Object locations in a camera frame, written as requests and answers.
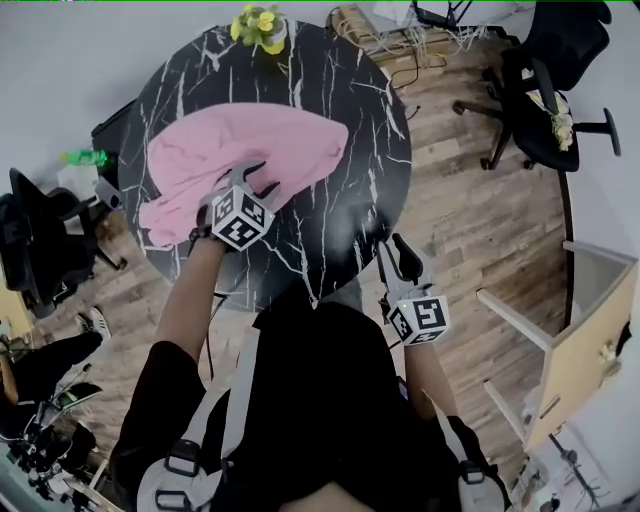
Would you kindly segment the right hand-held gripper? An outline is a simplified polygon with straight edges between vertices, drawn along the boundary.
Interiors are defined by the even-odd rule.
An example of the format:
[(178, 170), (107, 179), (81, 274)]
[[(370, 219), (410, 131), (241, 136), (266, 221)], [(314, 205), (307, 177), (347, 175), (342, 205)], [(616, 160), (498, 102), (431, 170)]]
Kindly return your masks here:
[(399, 233), (392, 235), (392, 241), (396, 260), (386, 242), (377, 246), (380, 278), (386, 287), (384, 321), (405, 346), (433, 343), (451, 328), (447, 298), (432, 282), (426, 254)]

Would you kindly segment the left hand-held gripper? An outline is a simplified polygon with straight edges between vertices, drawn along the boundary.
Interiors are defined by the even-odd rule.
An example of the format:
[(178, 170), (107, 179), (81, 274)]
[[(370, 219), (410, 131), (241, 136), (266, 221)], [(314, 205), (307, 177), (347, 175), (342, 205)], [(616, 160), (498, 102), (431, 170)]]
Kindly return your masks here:
[(262, 191), (243, 183), (266, 165), (264, 160), (243, 161), (225, 171), (218, 183), (227, 187), (208, 194), (212, 198), (212, 238), (223, 242), (228, 251), (242, 252), (270, 229), (274, 214), (270, 210), (281, 184), (273, 182)]

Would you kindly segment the pink sweatshirt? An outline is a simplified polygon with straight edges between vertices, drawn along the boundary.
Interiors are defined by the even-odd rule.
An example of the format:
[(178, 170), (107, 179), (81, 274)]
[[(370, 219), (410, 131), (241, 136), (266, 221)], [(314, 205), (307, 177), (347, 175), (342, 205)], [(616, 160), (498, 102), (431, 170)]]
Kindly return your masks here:
[(226, 188), (226, 172), (249, 161), (264, 165), (248, 177), (256, 192), (280, 185), (272, 204), (279, 211), (336, 170), (348, 138), (344, 124), (281, 104), (227, 103), (188, 114), (148, 144), (159, 195), (141, 205), (139, 225), (156, 247), (186, 241), (203, 198)]

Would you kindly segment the person's right forearm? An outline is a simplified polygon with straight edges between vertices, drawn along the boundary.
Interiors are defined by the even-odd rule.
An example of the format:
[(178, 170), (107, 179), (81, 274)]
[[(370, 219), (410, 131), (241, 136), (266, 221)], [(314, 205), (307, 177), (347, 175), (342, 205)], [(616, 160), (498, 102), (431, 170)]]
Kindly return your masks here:
[(409, 401), (418, 415), (428, 421), (438, 406), (447, 416), (457, 416), (454, 394), (433, 344), (404, 347), (405, 380)]

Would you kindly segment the person's left forearm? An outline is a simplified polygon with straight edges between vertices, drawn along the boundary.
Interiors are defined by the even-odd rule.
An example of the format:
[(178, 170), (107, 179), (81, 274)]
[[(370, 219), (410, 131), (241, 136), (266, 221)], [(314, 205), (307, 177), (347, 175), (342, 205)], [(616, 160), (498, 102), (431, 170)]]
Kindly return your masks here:
[(195, 363), (208, 334), (211, 307), (226, 245), (198, 239), (174, 283), (156, 330), (160, 342), (170, 342)]

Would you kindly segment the person's left hand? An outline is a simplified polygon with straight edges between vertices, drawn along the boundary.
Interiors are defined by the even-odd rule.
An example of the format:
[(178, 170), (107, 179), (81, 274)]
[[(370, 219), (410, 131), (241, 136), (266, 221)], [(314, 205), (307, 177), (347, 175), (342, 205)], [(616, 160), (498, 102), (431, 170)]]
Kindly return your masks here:
[(198, 207), (196, 213), (196, 226), (189, 234), (189, 242), (191, 246), (200, 239), (212, 238), (212, 198), (205, 196)]

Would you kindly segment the round black marble table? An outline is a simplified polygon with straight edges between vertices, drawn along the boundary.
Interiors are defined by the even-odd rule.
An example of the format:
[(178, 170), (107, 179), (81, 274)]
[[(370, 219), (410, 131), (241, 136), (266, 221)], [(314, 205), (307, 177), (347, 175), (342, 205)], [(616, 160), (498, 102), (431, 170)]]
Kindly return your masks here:
[(147, 259), (174, 280), (187, 245), (156, 247), (139, 224), (141, 206), (160, 194), (148, 170), (154, 136), (184, 115), (230, 102), (293, 106), (347, 127), (335, 171), (294, 196), (262, 240), (224, 262), (218, 290), (236, 310), (259, 310), (291, 285), (315, 301), (348, 283), (393, 231), (409, 188), (405, 108), (387, 74), (324, 28), (287, 26), (277, 56), (233, 41), (225, 27), (186, 44), (144, 86), (121, 137), (118, 178), (130, 229)]

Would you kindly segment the light grey smartphone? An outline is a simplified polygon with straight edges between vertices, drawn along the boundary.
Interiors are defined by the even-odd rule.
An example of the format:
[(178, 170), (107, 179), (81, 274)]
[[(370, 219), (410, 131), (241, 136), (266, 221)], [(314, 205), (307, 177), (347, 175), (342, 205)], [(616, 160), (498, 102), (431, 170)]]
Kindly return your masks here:
[(103, 176), (100, 176), (95, 186), (96, 197), (111, 210), (122, 208), (122, 201), (119, 190), (114, 187)]

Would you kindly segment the yellow potted flower plant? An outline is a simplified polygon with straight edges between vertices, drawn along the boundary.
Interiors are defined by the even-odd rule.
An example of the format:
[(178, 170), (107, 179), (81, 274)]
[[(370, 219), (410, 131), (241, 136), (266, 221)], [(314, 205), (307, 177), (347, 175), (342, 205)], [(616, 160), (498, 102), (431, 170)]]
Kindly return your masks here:
[(278, 55), (285, 47), (287, 24), (277, 5), (246, 5), (232, 21), (229, 32), (234, 42), (261, 47), (269, 55)]

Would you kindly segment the green plastic bottle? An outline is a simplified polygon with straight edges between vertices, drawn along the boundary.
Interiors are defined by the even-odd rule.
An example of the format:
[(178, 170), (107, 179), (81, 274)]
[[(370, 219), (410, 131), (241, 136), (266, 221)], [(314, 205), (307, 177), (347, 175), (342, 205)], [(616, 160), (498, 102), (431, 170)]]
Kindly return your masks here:
[(60, 160), (62, 163), (72, 166), (104, 167), (109, 156), (104, 150), (75, 150), (63, 153)]

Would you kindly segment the white plastic box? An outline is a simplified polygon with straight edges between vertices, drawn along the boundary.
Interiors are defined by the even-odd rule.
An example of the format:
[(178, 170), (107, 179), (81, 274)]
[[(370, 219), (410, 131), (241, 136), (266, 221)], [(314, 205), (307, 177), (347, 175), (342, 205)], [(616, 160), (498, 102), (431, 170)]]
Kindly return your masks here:
[(80, 201), (96, 195), (99, 175), (95, 166), (67, 165), (57, 173), (58, 185), (72, 192)]

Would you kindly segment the grey backpack harness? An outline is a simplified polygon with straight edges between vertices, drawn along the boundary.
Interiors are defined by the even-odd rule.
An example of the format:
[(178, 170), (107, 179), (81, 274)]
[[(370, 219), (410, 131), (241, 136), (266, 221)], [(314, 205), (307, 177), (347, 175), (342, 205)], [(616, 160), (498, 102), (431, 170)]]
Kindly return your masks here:
[[(232, 467), (230, 456), (243, 440), (253, 382), (258, 338), (250, 335), (242, 345), (239, 363), (225, 353), (220, 374), (214, 378), (208, 391), (191, 418), (189, 426), (165, 458), (146, 470), (137, 493), (137, 512), (210, 512), (218, 491), (229, 486)], [(235, 370), (225, 418), (221, 446), (221, 468), (206, 473), (198, 463), (209, 414), (220, 397), (215, 388), (231, 370)], [(503, 512), (503, 495), (496, 481), (468, 458), (465, 448), (444, 411), (434, 405), (437, 421), (447, 447), (457, 459), (461, 476), (458, 493), (462, 512)]]

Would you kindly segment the pale yellow flower bouquet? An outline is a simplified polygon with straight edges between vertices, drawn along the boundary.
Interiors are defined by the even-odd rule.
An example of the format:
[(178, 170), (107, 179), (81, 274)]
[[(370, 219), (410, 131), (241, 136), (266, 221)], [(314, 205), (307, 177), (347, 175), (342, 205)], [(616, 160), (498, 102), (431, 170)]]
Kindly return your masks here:
[(555, 92), (558, 113), (552, 114), (551, 111), (544, 105), (539, 90), (527, 92), (527, 95), (542, 111), (548, 114), (551, 120), (552, 133), (558, 143), (559, 150), (561, 152), (567, 152), (573, 145), (574, 122), (566, 98), (561, 93)]

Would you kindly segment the black mesh office chair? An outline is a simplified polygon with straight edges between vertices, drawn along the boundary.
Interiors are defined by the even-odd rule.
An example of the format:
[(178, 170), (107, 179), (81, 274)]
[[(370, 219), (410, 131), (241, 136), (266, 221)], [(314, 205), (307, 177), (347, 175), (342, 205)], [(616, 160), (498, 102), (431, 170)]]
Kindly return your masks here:
[(7, 289), (19, 293), (36, 318), (51, 315), (92, 279), (97, 260), (115, 271), (127, 266), (99, 244), (104, 207), (93, 208), (62, 187), (44, 193), (15, 168), (9, 178), (11, 191), (0, 196), (0, 265)]
[(480, 160), (482, 169), (495, 169), (506, 145), (514, 142), (526, 156), (526, 169), (541, 164), (561, 173), (575, 172), (580, 165), (579, 133), (609, 137), (614, 155), (621, 155), (619, 135), (608, 109), (603, 110), (602, 122), (576, 122), (569, 107), (574, 122), (573, 145), (567, 152), (561, 152), (552, 133), (550, 117), (527, 95), (539, 90), (544, 105), (552, 114), (557, 114), (555, 92), (564, 96), (572, 90), (595, 58), (608, 47), (610, 38), (605, 26), (611, 21), (611, 11), (602, 0), (536, 4), (524, 42), (501, 53), (499, 72), (489, 67), (481, 74), (488, 84), (490, 98), (499, 102), (501, 108), (462, 100), (452, 105), (458, 115), (469, 111), (502, 123), (493, 156)]

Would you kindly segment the white router with black antennas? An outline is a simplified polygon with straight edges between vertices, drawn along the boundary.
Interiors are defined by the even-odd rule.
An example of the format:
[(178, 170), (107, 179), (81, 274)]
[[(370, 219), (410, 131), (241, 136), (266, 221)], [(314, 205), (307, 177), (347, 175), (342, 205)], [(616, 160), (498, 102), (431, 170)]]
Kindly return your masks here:
[(474, 0), (411, 0), (419, 23), (451, 30), (459, 25)]

